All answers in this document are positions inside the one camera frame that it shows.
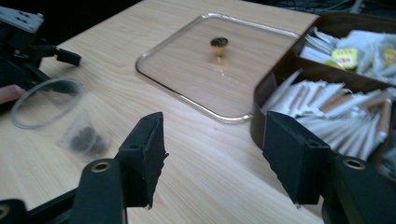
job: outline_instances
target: glass tray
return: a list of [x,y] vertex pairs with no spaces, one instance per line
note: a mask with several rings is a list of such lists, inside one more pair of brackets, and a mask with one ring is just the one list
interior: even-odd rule
[[[221,57],[215,37],[229,44]],[[249,120],[255,86],[300,36],[219,13],[201,15],[140,56],[136,71],[213,119]]]

